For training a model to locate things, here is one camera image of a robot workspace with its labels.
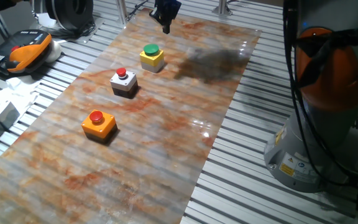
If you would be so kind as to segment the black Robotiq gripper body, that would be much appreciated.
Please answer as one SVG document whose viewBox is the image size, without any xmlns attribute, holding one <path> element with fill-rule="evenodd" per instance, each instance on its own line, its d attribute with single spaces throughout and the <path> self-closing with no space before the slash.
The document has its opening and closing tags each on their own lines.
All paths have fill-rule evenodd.
<svg viewBox="0 0 358 224">
<path fill-rule="evenodd" d="M 162 14 L 177 14 L 181 2 L 178 0 L 155 0 L 155 7 Z"/>
</svg>

